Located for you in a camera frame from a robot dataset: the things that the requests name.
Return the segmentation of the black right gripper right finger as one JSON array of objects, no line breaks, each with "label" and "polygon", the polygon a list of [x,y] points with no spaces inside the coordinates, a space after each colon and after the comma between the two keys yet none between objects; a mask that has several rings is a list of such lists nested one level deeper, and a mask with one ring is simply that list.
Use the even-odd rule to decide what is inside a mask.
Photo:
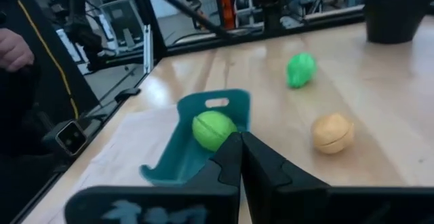
[{"label": "black right gripper right finger", "polygon": [[253,223],[433,222],[431,187],[331,186],[253,134],[241,137],[241,173]]}]

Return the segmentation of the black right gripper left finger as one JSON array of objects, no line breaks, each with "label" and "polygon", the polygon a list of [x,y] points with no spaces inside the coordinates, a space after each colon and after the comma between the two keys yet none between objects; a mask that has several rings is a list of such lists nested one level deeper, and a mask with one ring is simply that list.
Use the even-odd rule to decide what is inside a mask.
[{"label": "black right gripper left finger", "polygon": [[243,139],[232,133],[190,180],[170,187],[89,187],[66,203],[70,224],[236,223]]}]

